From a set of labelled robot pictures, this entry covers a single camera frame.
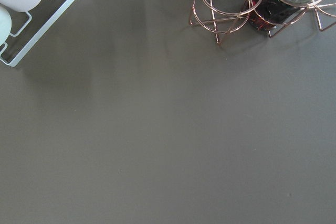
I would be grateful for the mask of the pale green cup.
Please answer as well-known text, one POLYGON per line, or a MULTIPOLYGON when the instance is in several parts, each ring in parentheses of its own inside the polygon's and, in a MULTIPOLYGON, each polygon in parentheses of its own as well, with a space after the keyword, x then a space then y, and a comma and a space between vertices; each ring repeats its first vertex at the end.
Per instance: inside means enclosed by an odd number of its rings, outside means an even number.
POLYGON ((1 6, 0 9, 0 27, 1 27, 0 41, 2 45, 8 38, 12 28, 11 16, 7 11, 7 9, 3 6, 1 6))

